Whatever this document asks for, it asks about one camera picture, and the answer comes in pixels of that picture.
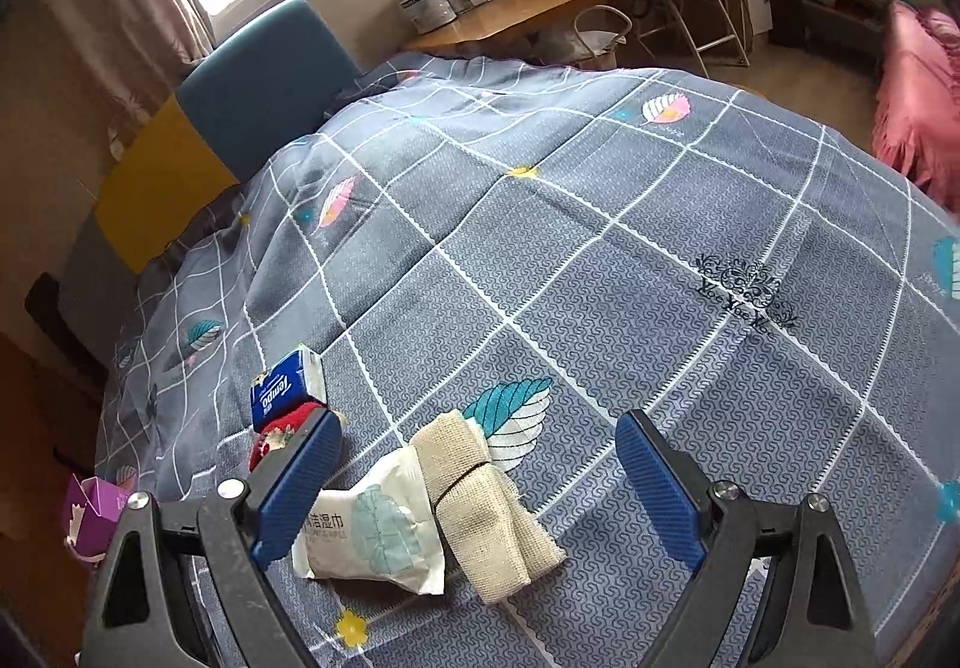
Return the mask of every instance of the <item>metal tin can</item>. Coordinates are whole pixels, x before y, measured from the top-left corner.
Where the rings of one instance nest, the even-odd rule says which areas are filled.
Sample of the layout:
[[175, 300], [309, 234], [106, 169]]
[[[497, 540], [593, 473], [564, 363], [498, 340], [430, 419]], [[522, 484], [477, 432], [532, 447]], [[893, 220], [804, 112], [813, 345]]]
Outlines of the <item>metal tin can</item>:
[[397, 0], [418, 34], [432, 32], [457, 17], [449, 0]]

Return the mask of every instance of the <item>curtain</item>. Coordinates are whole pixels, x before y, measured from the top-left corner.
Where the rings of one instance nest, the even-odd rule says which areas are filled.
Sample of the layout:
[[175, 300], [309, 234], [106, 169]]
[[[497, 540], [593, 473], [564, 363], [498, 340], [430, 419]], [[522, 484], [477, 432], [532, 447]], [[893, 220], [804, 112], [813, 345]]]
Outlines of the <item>curtain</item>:
[[119, 159], [138, 128], [213, 48], [197, 0], [45, 0], [115, 111]]

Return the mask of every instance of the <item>black elastic band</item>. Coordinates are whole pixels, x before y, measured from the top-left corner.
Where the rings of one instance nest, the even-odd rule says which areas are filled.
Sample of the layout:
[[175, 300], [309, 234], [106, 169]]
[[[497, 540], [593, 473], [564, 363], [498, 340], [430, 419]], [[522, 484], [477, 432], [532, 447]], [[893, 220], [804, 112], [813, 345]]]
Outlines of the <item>black elastic band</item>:
[[474, 465], [473, 467], [467, 468], [467, 470], [464, 470], [463, 473], [457, 476], [457, 478], [453, 480], [453, 484], [448, 486], [443, 492], [440, 493], [440, 497], [437, 498], [437, 502], [433, 504], [433, 513], [437, 513], [437, 508], [440, 508], [440, 500], [443, 500], [446, 497], [446, 494], [450, 491], [450, 489], [453, 489], [454, 486], [457, 486], [458, 484], [460, 484], [460, 482], [466, 479], [467, 476], [470, 475], [470, 473], [474, 472], [474, 470], [477, 470], [478, 467], [483, 467], [484, 465], [489, 465], [489, 464], [490, 464], [489, 460], [484, 460], [483, 462], [477, 462], [476, 465]]

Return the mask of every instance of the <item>beige cloth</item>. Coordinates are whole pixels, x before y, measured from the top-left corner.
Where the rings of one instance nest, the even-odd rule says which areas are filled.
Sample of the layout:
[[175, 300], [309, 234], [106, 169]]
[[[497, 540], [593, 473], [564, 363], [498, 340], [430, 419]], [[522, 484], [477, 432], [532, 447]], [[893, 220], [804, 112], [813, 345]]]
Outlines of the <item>beige cloth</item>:
[[506, 473], [481, 465], [457, 481], [474, 465], [490, 462], [476, 422], [459, 411], [440, 414], [410, 443], [440, 529], [484, 603], [510, 597], [563, 561], [565, 552], [520, 505], [517, 486]]
[[123, 145], [213, 48], [196, 0], [45, 2], [110, 99]]

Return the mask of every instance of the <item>rolled towel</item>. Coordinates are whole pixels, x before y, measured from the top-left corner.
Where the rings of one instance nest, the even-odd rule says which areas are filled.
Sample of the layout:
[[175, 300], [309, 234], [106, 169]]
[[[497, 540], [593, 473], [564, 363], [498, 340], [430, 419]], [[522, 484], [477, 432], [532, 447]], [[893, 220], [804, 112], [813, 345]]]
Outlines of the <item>rolled towel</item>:
[[410, 438], [450, 549], [486, 604], [517, 593], [565, 558], [520, 505], [513, 481], [490, 462], [483, 431], [459, 411]]

